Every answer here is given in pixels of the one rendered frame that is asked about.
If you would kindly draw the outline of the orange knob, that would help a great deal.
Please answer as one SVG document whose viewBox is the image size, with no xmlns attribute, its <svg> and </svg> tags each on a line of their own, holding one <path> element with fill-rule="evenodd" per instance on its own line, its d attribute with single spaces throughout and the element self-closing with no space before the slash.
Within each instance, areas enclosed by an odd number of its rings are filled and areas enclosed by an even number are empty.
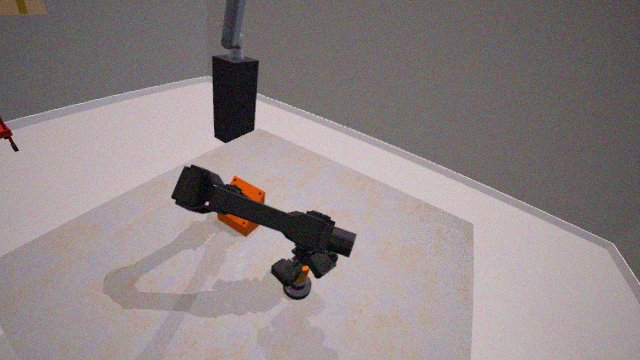
<svg viewBox="0 0 640 360">
<path fill-rule="evenodd" d="M 297 282 L 304 282 L 307 278 L 308 272 L 309 272 L 309 267 L 308 266 L 302 266 L 302 272 L 304 272 L 305 274 L 303 276 L 301 276 L 299 279 L 297 279 Z"/>
</svg>

